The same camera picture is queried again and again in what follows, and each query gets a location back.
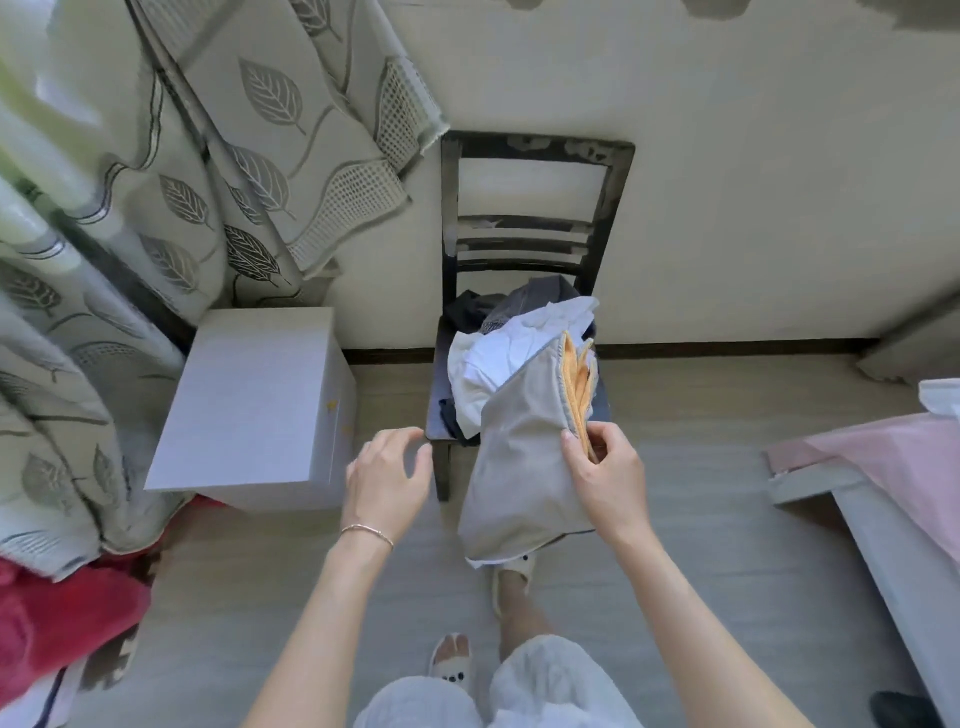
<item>pink towel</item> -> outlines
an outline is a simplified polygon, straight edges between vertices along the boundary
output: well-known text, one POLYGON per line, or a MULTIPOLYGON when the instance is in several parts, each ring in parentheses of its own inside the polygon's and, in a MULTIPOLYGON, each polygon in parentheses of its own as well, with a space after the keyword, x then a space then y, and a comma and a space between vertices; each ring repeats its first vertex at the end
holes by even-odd
POLYGON ((133 627, 149 606, 150 589, 121 570, 83 567, 54 584, 0 559, 0 708, 133 627))
POLYGON ((767 457, 774 473, 833 457, 854 464, 960 563, 960 421, 895 417, 779 443, 767 457))

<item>white wall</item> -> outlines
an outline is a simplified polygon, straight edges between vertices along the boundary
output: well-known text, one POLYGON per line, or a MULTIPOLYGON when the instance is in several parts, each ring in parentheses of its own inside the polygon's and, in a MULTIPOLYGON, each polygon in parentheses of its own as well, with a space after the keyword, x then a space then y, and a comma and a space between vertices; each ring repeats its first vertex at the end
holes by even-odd
MULTIPOLYGON (((455 129, 636 144, 602 342, 865 336, 960 283, 959 35, 854 0, 383 2, 455 129)), ((346 347, 432 344, 436 152, 408 186, 338 254, 346 347)))

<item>curtain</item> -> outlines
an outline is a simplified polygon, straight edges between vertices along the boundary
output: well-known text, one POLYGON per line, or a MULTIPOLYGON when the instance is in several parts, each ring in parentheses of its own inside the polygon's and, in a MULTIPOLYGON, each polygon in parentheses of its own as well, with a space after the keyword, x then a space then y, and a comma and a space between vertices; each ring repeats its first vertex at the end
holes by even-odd
POLYGON ((321 304, 446 129, 376 0, 4 3, 0 557, 153 543, 189 498, 143 483, 192 327, 321 304))

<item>left hand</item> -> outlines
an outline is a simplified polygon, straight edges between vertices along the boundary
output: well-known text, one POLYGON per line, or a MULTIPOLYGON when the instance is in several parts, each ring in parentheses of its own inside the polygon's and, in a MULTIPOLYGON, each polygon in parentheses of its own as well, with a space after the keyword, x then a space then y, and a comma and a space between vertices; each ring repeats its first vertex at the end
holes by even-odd
POLYGON ((430 492, 433 448, 417 451, 413 477, 407 477, 403 454, 423 436, 419 427, 376 433, 347 466, 347 498, 341 528, 361 523, 381 531, 395 544, 407 532, 430 492))

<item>red cloth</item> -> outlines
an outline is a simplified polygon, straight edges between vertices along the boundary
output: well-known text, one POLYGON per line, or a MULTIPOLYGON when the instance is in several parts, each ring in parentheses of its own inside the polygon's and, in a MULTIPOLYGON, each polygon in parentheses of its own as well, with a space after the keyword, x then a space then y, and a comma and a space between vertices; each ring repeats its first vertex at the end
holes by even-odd
POLYGON ((149 606, 150 588, 121 570, 83 567, 55 584, 0 559, 0 708, 139 623, 149 606))

